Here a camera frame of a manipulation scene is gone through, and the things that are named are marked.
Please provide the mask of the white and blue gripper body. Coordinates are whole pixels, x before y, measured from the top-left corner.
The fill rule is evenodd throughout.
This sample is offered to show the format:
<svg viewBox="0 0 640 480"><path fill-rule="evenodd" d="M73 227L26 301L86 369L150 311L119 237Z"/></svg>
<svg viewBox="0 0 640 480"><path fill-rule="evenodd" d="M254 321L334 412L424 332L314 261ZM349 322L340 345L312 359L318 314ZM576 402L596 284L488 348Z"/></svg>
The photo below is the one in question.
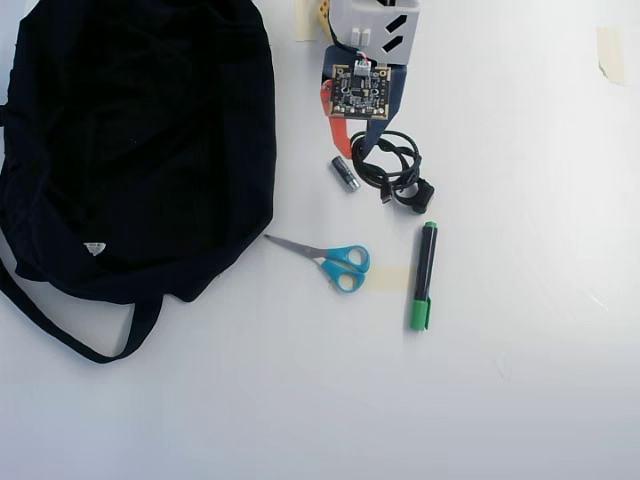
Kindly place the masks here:
<svg viewBox="0 0 640 480"><path fill-rule="evenodd" d="M361 53L370 62L389 65L401 75L391 96L402 98L420 12L419 1L330 2L328 21L334 45L328 49L323 82L332 77L335 64L352 63Z"/></svg>

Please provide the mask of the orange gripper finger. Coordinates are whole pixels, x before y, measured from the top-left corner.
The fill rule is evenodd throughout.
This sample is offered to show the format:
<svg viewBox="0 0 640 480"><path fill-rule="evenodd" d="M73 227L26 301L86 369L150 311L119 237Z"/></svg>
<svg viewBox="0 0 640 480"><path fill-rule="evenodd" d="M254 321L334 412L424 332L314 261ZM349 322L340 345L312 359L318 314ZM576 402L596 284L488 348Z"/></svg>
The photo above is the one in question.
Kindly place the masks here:
<svg viewBox="0 0 640 480"><path fill-rule="evenodd" d="M332 80L325 80L320 87L321 104L325 116L328 118L331 135L335 147L344 158L352 157L350 138L347 133L347 121L343 117L332 117L330 115L330 97L332 91Z"/></svg>

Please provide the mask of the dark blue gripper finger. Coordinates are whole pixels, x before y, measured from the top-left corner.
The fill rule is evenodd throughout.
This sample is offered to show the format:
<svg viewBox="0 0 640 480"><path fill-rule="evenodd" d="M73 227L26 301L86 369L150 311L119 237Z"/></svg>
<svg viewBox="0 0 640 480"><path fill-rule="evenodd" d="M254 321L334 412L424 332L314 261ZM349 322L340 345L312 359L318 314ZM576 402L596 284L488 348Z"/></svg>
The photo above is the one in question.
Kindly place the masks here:
<svg viewBox="0 0 640 480"><path fill-rule="evenodd" d="M364 145L363 145L364 151L371 151L376 146L381 136L386 131L391 121L394 119L394 117L398 113L400 106L401 106L400 97L391 99L390 105L389 105L389 115L386 120L372 119L367 122L367 127L365 130Z"/></svg>

